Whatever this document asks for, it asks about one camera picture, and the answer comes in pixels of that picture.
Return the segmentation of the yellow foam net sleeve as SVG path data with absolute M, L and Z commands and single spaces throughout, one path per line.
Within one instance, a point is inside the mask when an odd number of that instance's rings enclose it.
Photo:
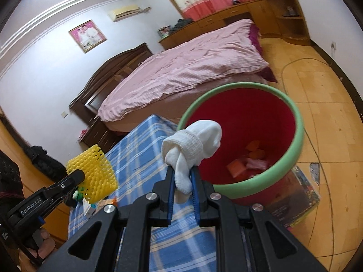
M 90 204 L 103 200 L 118 188 L 113 167 L 97 144 L 69 160 L 66 170 L 68 174 L 75 170 L 83 171 L 85 178 L 78 191 Z

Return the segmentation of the white sock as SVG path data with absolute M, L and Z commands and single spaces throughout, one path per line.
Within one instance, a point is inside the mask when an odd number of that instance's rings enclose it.
M 198 120 L 163 140 L 162 158 L 174 170 L 176 197 L 180 203 L 186 201 L 192 192 L 191 168 L 216 153 L 221 137 L 220 124 L 213 120 Z

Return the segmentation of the red green-rimmed trash bin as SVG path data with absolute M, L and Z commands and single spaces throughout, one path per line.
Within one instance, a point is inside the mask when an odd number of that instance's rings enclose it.
M 285 176 L 295 166 L 303 147 L 304 124 L 295 103 L 280 90 L 254 82 L 219 86 L 200 96 L 185 111 L 178 129 L 198 120 L 220 124 L 220 148 L 201 162 L 202 180 L 237 204 L 267 206 L 285 187 Z M 228 165 L 247 157 L 247 146 L 257 141 L 270 167 L 242 180 Z

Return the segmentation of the black hanging jacket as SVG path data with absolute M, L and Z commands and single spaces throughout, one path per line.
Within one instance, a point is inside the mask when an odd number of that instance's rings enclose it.
M 41 146 L 25 146 L 23 151 L 31 163 L 53 182 L 59 182 L 67 176 L 66 168 L 50 157 Z

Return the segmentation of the green clover toy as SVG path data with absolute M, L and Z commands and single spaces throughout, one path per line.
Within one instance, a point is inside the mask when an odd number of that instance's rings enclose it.
M 74 199 L 76 202 L 82 202 L 85 197 L 85 190 L 85 187 L 78 187 L 78 189 L 74 191 L 72 199 Z

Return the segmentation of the wooden wardrobe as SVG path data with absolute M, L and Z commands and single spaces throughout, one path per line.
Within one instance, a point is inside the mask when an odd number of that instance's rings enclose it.
M 10 123 L 1 109 L 1 151 L 18 165 L 23 193 L 27 198 L 39 189 L 50 186 L 53 182 L 31 163 L 20 144 L 12 136 L 9 125 Z M 68 239 L 69 212 L 70 208 L 61 203 L 45 218 L 44 228 L 57 244 L 63 244 Z

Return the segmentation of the white printed packet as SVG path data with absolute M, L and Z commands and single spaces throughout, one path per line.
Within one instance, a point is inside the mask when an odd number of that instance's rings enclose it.
M 87 219 L 91 218 L 97 209 L 95 204 L 90 204 L 85 198 L 82 199 L 82 207 L 83 214 Z

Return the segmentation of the magazine on floor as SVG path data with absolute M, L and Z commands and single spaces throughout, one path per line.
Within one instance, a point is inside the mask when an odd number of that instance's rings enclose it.
M 281 186 L 273 192 L 272 200 L 265 208 L 285 227 L 302 221 L 320 203 L 320 195 L 307 176 L 294 166 L 281 180 Z

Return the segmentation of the pink item on nightstand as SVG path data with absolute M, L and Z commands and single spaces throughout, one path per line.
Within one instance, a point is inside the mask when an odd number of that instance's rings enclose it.
M 78 137 L 78 141 L 81 142 L 83 137 L 87 134 L 88 129 L 83 129 Z

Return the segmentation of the dark wooden nightstand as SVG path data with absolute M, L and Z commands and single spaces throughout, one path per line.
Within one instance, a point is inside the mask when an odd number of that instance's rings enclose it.
M 94 120 L 81 143 L 88 147 L 97 144 L 104 153 L 110 151 L 127 134 L 111 131 L 101 120 Z

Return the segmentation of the bed with pink cover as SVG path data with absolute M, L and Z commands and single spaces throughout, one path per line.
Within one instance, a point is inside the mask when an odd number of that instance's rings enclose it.
M 196 98 L 219 85 L 275 81 L 258 28 L 245 18 L 147 58 L 112 90 L 97 115 L 110 129 L 128 132 L 151 114 L 179 121 Z

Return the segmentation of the framed wedding photo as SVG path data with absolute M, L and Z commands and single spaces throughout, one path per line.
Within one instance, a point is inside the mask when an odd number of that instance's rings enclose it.
M 89 52 L 107 40 L 92 20 L 80 24 L 69 30 L 68 33 L 84 53 Z

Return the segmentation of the dark clothes pile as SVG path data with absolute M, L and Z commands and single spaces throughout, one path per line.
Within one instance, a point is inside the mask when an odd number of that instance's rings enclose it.
M 193 23 L 194 20 L 192 18 L 186 18 L 186 19 L 179 19 L 178 22 L 170 29 L 170 33 L 174 33 L 186 26 L 188 26 L 189 24 Z

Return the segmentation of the long wooden cabinet desk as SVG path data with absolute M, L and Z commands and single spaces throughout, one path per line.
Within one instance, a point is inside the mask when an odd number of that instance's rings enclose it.
M 165 50 L 238 20 L 250 19 L 263 38 L 276 37 L 290 44 L 308 46 L 307 23 L 298 0 L 254 0 L 223 9 L 194 21 L 161 39 Z

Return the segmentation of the wall air conditioner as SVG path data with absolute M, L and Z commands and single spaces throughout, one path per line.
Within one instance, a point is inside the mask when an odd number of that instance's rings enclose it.
M 133 15 L 147 13 L 150 10 L 150 7 L 141 8 L 136 4 L 132 4 L 111 10 L 110 12 L 108 12 L 108 16 L 113 22 L 118 22 Z

